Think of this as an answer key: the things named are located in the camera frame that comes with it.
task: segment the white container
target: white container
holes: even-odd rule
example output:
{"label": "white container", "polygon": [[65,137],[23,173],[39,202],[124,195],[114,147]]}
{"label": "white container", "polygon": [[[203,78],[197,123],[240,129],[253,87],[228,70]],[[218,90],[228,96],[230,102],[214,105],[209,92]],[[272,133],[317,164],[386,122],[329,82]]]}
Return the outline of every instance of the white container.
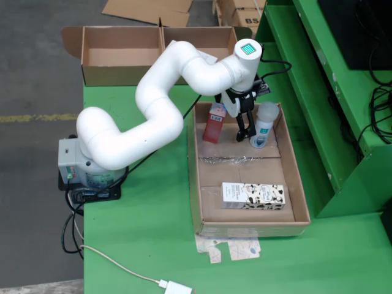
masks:
{"label": "white container", "polygon": [[268,135],[279,114],[279,107],[272,102],[261,103],[257,110],[255,124],[256,135],[251,137],[250,143],[254,148],[263,148],[267,143]]}

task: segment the cow print carton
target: cow print carton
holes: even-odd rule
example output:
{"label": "cow print carton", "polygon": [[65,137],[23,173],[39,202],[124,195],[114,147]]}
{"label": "cow print carton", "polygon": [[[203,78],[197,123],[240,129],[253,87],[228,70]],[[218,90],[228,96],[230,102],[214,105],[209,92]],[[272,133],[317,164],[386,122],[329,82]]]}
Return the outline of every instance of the cow print carton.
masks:
{"label": "cow print carton", "polygon": [[283,185],[222,183],[223,208],[281,210]]}

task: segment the cardboard flap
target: cardboard flap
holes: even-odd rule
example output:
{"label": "cardboard flap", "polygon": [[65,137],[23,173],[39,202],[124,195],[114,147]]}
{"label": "cardboard flap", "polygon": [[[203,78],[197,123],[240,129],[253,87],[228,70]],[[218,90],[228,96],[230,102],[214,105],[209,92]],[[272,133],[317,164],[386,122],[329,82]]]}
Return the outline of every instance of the cardboard flap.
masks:
{"label": "cardboard flap", "polygon": [[134,2],[179,12],[188,12],[192,5],[192,0],[134,0]]}
{"label": "cardboard flap", "polygon": [[68,26],[61,30],[62,44],[68,54],[81,59],[82,26]]}
{"label": "cardboard flap", "polygon": [[189,13],[163,9],[161,6],[151,6],[144,2],[128,0],[108,0],[102,14],[129,18],[158,24],[162,21],[164,26],[183,27],[188,24]]}

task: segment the green table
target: green table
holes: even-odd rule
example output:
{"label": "green table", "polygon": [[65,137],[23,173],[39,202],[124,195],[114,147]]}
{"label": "green table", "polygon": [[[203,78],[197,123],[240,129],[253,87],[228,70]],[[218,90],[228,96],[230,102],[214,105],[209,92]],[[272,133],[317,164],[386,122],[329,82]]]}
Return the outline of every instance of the green table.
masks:
{"label": "green table", "polygon": [[[277,54],[267,44],[265,58]],[[268,65],[260,73],[276,70]],[[268,80],[264,99],[282,102],[311,214],[314,193],[332,189],[286,75]],[[144,117],[135,104],[135,87],[85,87],[84,106],[108,111],[121,130]],[[188,86],[170,97],[184,113],[196,98]],[[211,101],[212,97],[202,100]],[[315,156],[312,162],[308,156]],[[314,219],[296,238],[260,239],[261,257],[233,262],[220,244],[222,263],[211,265],[196,250],[190,212],[186,128],[122,185],[118,201],[85,207],[85,244],[108,254],[137,273],[172,280],[197,293],[382,293],[392,288],[392,250],[378,214]],[[85,252],[85,293],[164,293],[94,252]]]}

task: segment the white cable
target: white cable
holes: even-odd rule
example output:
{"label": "white cable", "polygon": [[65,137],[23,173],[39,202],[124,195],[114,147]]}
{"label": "white cable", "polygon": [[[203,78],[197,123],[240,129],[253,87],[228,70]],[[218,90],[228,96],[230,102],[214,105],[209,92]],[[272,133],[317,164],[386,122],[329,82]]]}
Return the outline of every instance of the white cable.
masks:
{"label": "white cable", "polygon": [[[67,194],[67,196],[68,196],[69,204],[71,204],[71,206],[72,206],[73,208],[75,208],[75,207],[74,207],[74,204],[73,204],[72,201],[71,201],[71,197],[69,196],[69,193]],[[76,231],[77,231],[78,234],[79,234],[79,237],[84,241],[85,239],[84,239],[83,235],[80,233],[79,228],[78,228],[78,225],[77,225],[77,223],[76,223],[76,218],[75,218],[75,220],[74,220],[74,224],[75,224]]]}
{"label": "white cable", "polygon": [[98,250],[95,249],[95,248],[92,248],[92,247],[87,246],[87,245],[80,245],[80,249],[82,249],[82,248],[88,248],[88,249],[94,251],[95,253],[98,253],[99,255],[105,257],[105,258],[106,258],[107,260],[109,260],[110,262],[113,262],[116,266],[122,268],[124,271],[126,271],[126,272],[128,272],[128,273],[130,273],[130,274],[133,274],[134,276],[140,277],[140,278],[142,278],[142,279],[144,279],[144,280],[148,280],[148,281],[151,281],[151,282],[155,282],[155,283],[157,283],[157,284],[159,285],[159,281],[154,280],[154,279],[150,279],[149,277],[144,277],[144,276],[142,276],[141,274],[137,274],[137,273],[135,273],[135,272],[133,272],[133,271],[127,269],[125,266],[120,265],[118,262],[116,262],[115,260],[111,259],[109,256],[103,254],[101,251],[98,251]]}

